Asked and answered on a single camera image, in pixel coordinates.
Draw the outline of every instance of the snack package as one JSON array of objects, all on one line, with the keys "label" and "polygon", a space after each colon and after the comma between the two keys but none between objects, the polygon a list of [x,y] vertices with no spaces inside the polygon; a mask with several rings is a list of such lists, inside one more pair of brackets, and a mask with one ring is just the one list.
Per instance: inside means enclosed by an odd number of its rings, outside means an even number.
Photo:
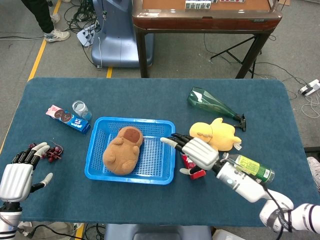
[{"label": "snack package", "polygon": [[[184,166],[187,169],[192,169],[192,168],[194,168],[196,166],[196,164],[193,161],[191,161],[187,157],[187,155],[181,154],[181,158],[183,160]],[[200,170],[200,171],[195,172],[194,174],[191,174],[190,178],[191,178],[191,180],[195,180],[195,179],[201,178],[201,177],[203,177],[205,175],[206,175],[206,171],[205,170]]]},{"label": "snack package", "polygon": [[50,108],[48,108],[48,111],[45,114],[49,115],[53,119],[67,124],[68,126],[78,130],[83,134],[86,134],[91,127],[87,120],[76,117],[72,113],[69,113],[55,105],[52,105]]}]

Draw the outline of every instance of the green bottle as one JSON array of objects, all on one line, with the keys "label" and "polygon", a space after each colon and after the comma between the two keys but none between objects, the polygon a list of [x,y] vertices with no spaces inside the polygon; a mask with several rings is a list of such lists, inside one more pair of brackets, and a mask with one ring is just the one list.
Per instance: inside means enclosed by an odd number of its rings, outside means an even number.
[{"label": "green bottle", "polygon": [[272,169],[240,154],[228,154],[225,152],[222,157],[232,160],[236,169],[255,176],[258,179],[258,183],[269,184],[275,178],[275,172]]},{"label": "green bottle", "polygon": [[246,131],[247,124],[245,116],[240,116],[206,90],[199,87],[193,87],[189,93],[187,101],[196,108],[200,108],[208,112],[216,112],[239,121],[239,124],[234,127],[241,128],[244,132]]}]

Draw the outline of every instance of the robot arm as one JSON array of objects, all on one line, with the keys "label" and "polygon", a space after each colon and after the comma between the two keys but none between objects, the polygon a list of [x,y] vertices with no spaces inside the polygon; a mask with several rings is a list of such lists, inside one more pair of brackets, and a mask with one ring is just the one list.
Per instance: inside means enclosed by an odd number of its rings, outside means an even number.
[{"label": "robot arm", "polygon": [[195,168],[213,170],[218,179],[250,203],[266,199],[259,217],[265,226],[275,232],[309,230],[320,234],[319,205],[305,203],[293,210],[294,204],[288,197],[263,187],[230,162],[220,161],[219,153],[199,138],[174,133],[160,140],[186,154],[198,166]]},{"label": "robot arm", "polygon": [[4,202],[0,207],[0,239],[13,239],[18,229],[24,201],[30,193],[44,188],[53,174],[49,173],[44,180],[32,185],[33,172],[41,156],[50,148],[46,142],[28,148],[17,154],[11,164],[3,172],[0,183],[0,199]]}]

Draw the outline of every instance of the wooden table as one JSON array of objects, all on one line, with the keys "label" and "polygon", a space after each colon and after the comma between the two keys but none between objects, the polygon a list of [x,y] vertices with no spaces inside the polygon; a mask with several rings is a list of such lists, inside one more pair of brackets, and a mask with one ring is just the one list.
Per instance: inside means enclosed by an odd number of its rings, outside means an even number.
[{"label": "wooden table", "polygon": [[132,19],[140,73],[148,78],[145,35],[149,33],[253,34],[255,39],[236,78],[244,78],[282,14],[269,0],[212,3],[210,9],[185,9],[185,0],[133,0]]}]

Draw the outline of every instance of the oreo box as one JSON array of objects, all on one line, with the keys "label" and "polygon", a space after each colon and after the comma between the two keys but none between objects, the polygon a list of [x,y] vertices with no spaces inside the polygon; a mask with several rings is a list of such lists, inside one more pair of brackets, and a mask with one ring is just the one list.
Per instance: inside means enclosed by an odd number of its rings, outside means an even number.
[{"label": "oreo box", "polygon": [[77,117],[55,105],[52,105],[50,108],[48,108],[48,111],[45,114],[49,115],[53,119],[67,124],[83,134],[86,134],[91,127],[87,120]]}]

